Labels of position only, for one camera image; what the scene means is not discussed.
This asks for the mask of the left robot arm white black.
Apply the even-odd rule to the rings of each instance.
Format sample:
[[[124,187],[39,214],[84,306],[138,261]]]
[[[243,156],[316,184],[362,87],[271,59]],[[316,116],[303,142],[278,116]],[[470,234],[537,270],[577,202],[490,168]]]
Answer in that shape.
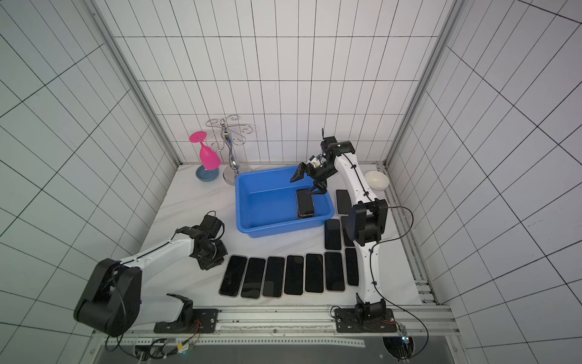
[[[194,258],[203,271],[221,265],[227,255],[223,234],[223,222],[203,222],[180,227],[171,239],[142,253],[103,259],[78,300],[74,320],[112,338],[145,324],[153,324],[156,333],[212,332],[213,309],[195,309],[193,301],[180,294],[146,297],[142,287],[184,258]]]

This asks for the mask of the black phone stack top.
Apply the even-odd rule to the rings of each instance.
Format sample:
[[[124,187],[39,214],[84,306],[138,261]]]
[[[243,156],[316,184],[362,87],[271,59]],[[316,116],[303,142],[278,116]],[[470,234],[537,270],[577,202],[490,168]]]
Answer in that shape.
[[[324,223],[324,247],[326,250],[342,249],[342,231],[338,219],[329,219]]]

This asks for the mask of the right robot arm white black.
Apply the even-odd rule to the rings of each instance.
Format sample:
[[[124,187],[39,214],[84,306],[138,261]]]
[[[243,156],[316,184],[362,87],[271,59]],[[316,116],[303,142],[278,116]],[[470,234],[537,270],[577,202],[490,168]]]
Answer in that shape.
[[[292,183],[308,176],[313,187],[308,194],[325,194],[327,179],[339,174],[353,203],[347,218],[347,234],[354,243],[359,268],[359,291],[356,294],[355,318],[361,327],[386,318],[386,299],[380,293],[377,262],[374,250],[386,229],[388,202],[376,195],[365,180],[356,150],[349,141],[338,141],[327,136],[321,142],[321,154],[299,164]]]

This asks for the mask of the black phone row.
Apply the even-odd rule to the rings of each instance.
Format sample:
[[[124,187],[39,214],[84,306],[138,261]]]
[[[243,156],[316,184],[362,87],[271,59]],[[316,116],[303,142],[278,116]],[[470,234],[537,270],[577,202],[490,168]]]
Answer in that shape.
[[[248,258],[244,256],[231,256],[224,273],[223,281],[218,293],[226,297],[236,297],[239,294],[243,276],[246,271]]]

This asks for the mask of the white bowl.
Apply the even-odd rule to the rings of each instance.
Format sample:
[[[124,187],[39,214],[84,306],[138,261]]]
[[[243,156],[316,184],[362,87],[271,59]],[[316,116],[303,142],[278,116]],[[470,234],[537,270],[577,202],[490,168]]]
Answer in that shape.
[[[386,190],[390,185],[390,179],[380,171],[368,171],[365,173],[365,181],[373,190]]]

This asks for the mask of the right electronics board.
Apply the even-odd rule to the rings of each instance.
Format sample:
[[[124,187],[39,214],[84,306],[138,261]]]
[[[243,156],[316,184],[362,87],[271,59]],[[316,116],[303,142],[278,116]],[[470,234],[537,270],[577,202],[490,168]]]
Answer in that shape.
[[[389,339],[389,352],[397,359],[410,359],[415,350],[414,341],[409,337],[406,326],[398,323],[396,327],[399,336]]]

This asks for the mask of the blue plastic storage box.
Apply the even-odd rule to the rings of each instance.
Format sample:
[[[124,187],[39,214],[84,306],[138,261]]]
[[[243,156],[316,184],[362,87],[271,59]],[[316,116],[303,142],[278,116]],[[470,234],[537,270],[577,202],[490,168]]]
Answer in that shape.
[[[306,176],[292,183],[297,167],[288,166],[241,174],[236,179],[236,225],[251,238],[317,228],[335,215],[330,194],[313,196],[315,214],[300,218],[296,192],[309,189],[313,180]]]

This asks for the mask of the black phone stack under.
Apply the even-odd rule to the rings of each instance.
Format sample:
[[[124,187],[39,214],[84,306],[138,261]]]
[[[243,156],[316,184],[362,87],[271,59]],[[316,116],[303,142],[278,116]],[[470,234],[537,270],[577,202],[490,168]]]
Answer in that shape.
[[[340,222],[341,222],[341,227],[342,227],[342,232],[343,232],[344,246],[345,247],[354,247],[354,243],[350,239],[350,236],[349,236],[348,230],[347,230],[347,228],[348,228],[348,216],[347,215],[341,216]]]

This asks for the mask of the black phone removed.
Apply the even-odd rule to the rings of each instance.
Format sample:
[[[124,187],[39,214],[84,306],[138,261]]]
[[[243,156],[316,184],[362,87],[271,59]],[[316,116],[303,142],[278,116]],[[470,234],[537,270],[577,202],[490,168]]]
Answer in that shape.
[[[315,294],[324,292],[324,257],[321,254],[306,255],[305,291]]]
[[[325,286],[328,291],[345,291],[346,284],[343,273],[343,257],[339,252],[324,254]]]
[[[348,190],[336,190],[336,210],[339,215],[348,215],[353,207]]]
[[[303,256],[289,255],[286,258],[285,278],[283,291],[286,295],[301,296],[304,288]]]
[[[262,289],[263,297],[280,298],[283,295],[285,263],[286,259],[283,257],[272,256],[267,259]]]

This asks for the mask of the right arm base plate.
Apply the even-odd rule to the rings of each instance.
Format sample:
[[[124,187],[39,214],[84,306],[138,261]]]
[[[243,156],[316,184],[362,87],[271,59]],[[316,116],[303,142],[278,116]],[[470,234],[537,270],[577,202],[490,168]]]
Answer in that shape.
[[[396,333],[398,331],[398,325],[391,309],[387,309],[383,316],[359,319],[354,309],[335,306],[330,311],[330,315],[335,322],[338,333]]]

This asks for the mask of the electronics board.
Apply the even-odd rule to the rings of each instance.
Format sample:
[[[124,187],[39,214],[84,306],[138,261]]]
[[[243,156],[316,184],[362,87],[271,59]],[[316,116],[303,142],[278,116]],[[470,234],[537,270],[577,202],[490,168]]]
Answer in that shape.
[[[396,327],[399,336],[389,339],[389,352],[397,359],[410,359],[415,350],[414,341],[409,337],[406,326],[398,323]]]
[[[133,351],[139,361],[147,362],[168,359],[171,356],[186,353],[194,344],[194,341],[189,340],[179,341],[177,344],[171,346],[168,338],[158,338],[149,344],[134,347]]]

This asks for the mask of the pale green cased phone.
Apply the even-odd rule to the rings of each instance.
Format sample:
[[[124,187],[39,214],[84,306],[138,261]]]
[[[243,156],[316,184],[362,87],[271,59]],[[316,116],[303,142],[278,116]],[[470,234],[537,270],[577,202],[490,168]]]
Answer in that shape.
[[[241,297],[259,299],[265,274],[266,259],[250,258],[242,283]]]

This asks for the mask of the pink wine glass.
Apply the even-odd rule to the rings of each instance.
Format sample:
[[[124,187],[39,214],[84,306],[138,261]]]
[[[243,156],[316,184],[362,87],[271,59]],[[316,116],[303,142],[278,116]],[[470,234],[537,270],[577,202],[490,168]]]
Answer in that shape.
[[[221,166],[221,158],[212,148],[205,145],[207,133],[204,131],[197,131],[189,136],[191,143],[198,143],[201,147],[199,158],[203,167],[208,171],[219,169]]]

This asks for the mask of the blue grey saucer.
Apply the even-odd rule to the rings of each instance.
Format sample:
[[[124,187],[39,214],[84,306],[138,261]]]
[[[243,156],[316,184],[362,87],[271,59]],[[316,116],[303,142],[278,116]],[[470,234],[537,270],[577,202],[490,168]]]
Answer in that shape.
[[[203,165],[197,168],[196,177],[202,182],[212,182],[218,178],[220,169],[208,170]]]

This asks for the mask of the left electronics board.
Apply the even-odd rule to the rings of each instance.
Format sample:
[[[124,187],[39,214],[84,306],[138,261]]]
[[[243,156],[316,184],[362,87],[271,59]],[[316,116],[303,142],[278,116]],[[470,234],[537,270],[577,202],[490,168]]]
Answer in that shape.
[[[171,346],[168,338],[158,338],[149,344],[134,347],[133,351],[139,361],[147,362],[168,359],[171,356],[186,353],[194,344],[194,341],[189,340],[179,341],[177,344]]]

